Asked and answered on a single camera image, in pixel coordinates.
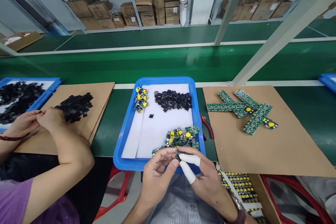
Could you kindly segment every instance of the red bracelet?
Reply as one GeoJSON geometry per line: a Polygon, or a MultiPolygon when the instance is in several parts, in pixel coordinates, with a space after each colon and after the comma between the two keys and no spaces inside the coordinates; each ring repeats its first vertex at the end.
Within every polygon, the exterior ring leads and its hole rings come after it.
{"type": "Polygon", "coordinates": [[[12,137],[4,136],[4,135],[0,134],[0,140],[3,140],[3,141],[19,141],[19,140],[22,140],[23,138],[25,138],[28,135],[29,135],[29,133],[27,135],[21,136],[19,138],[12,138],[12,137]]]}

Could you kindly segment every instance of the striped shirt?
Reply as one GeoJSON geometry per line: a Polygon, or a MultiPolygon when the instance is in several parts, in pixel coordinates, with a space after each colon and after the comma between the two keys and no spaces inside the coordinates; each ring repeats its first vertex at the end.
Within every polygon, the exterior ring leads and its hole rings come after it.
{"type": "Polygon", "coordinates": [[[198,197],[184,174],[175,174],[164,198],[151,211],[146,224],[224,223],[222,216],[198,197]]]}

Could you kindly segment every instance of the white plastic bag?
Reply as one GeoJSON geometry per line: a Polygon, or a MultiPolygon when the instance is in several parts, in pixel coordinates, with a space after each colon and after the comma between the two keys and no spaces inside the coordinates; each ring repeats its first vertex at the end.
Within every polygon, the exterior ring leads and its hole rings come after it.
{"type": "Polygon", "coordinates": [[[187,5],[188,0],[180,0],[180,23],[182,26],[184,26],[187,21],[187,5]]]}

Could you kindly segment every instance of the hand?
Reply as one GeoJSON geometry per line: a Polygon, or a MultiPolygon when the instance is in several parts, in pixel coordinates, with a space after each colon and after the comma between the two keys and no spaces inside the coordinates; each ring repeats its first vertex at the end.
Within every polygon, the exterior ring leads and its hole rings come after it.
{"type": "Polygon", "coordinates": [[[48,131],[65,125],[65,119],[62,110],[48,107],[42,112],[43,113],[37,115],[37,121],[42,127],[46,128],[48,131]]]}
{"type": "Polygon", "coordinates": [[[238,210],[228,191],[222,185],[214,164],[195,148],[178,147],[177,150],[181,153],[186,153],[180,154],[180,159],[186,162],[193,155],[200,158],[198,161],[202,175],[196,177],[195,181],[191,184],[195,193],[215,208],[227,221],[235,221],[238,217],[238,210]]]}
{"type": "Polygon", "coordinates": [[[157,151],[148,161],[143,171],[140,202],[153,208],[163,199],[179,165],[179,161],[174,158],[175,148],[165,148],[157,151]]]}
{"type": "Polygon", "coordinates": [[[41,113],[40,110],[33,110],[18,116],[9,129],[3,133],[3,135],[17,138],[23,137],[28,133],[36,130],[40,126],[36,120],[36,116],[39,113],[41,113]]]}

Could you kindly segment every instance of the white foam sheet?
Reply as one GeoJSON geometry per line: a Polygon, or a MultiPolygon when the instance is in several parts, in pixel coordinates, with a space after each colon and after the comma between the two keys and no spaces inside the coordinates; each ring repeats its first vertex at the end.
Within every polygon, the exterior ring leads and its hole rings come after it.
{"type": "Polygon", "coordinates": [[[163,108],[155,102],[154,92],[163,92],[168,89],[177,93],[188,93],[188,84],[162,84],[150,85],[148,88],[149,106],[145,108],[142,127],[140,132],[140,140],[136,158],[150,159],[152,150],[160,148],[166,139],[168,131],[181,128],[184,132],[185,127],[193,126],[193,116],[191,109],[171,109],[166,113],[163,108]]]}
{"type": "MultiPolygon", "coordinates": [[[[9,82],[7,83],[7,85],[8,85],[8,84],[15,84],[15,83],[17,83],[17,82],[19,82],[19,81],[12,80],[12,81],[9,81],[9,82]]],[[[52,80],[52,81],[51,81],[51,80],[48,80],[48,81],[34,81],[34,80],[26,81],[26,80],[25,80],[25,82],[26,82],[26,84],[30,84],[30,83],[34,83],[34,82],[36,82],[38,85],[43,84],[42,88],[43,88],[44,90],[47,90],[47,89],[54,83],[53,80],[52,80]]],[[[9,107],[10,105],[12,105],[12,104],[13,104],[13,103],[10,103],[10,104],[8,104],[8,105],[2,105],[2,106],[0,106],[0,114],[2,114],[3,112],[5,112],[5,109],[6,109],[7,107],[9,107]]],[[[10,123],[10,124],[0,124],[0,128],[8,129],[11,125],[12,125],[11,123],[10,123]]]]}
{"type": "MultiPolygon", "coordinates": [[[[142,86],[144,89],[149,89],[149,86],[144,85],[142,86]]],[[[135,112],[131,128],[129,130],[127,140],[124,146],[124,150],[122,151],[121,158],[128,158],[128,159],[134,159],[137,155],[138,145],[139,145],[139,139],[140,139],[140,132],[141,132],[141,126],[142,126],[142,119],[144,117],[145,112],[138,113],[135,112]]]]}

